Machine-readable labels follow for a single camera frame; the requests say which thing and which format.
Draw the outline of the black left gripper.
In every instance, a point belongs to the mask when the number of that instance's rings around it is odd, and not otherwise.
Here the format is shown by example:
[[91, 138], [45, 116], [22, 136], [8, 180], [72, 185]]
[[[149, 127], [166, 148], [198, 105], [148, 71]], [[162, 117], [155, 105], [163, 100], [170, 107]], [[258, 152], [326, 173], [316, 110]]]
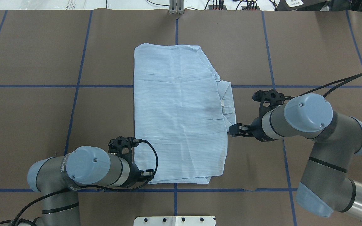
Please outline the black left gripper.
[[154, 179], [154, 175], [154, 169], [147, 169], [145, 171], [141, 171], [135, 163], [132, 163], [130, 165], [129, 176], [126, 181], [126, 188], [130, 188], [137, 183], [149, 183], [152, 179]]

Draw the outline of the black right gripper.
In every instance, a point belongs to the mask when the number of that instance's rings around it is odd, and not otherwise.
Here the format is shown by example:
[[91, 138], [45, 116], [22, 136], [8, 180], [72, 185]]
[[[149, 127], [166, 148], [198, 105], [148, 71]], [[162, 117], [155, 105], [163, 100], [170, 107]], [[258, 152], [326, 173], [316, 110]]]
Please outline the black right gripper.
[[230, 135], [232, 137], [255, 137], [258, 141], [265, 143], [266, 134], [262, 129], [261, 117], [255, 118], [251, 124], [243, 125], [236, 123], [229, 127]]

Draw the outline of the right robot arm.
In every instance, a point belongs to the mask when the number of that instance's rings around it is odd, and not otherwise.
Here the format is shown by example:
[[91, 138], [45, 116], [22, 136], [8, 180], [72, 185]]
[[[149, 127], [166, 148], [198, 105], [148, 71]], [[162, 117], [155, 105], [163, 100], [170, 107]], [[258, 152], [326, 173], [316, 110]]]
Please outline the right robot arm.
[[362, 122], [333, 110], [324, 96], [285, 96], [257, 91], [259, 117], [251, 124], [231, 125], [231, 136], [255, 137], [263, 143], [301, 136], [314, 145], [296, 191], [296, 202], [328, 218], [345, 213], [362, 222], [362, 183], [348, 178], [353, 156], [362, 155]]

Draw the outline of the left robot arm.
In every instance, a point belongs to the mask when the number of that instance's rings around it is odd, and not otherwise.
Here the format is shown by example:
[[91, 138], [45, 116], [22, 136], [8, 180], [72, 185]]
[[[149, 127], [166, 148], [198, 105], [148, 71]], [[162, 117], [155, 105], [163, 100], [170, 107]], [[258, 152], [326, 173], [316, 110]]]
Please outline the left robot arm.
[[34, 163], [27, 182], [42, 196], [0, 225], [79, 226], [79, 190], [132, 191], [145, 186], [155, 173], [156, 169], [140, 170], [133, 162], [132, 150], [124, 153], [123, 147], [110, 147], [105, 152], [97, 147], [78, 147], [65, 156]]

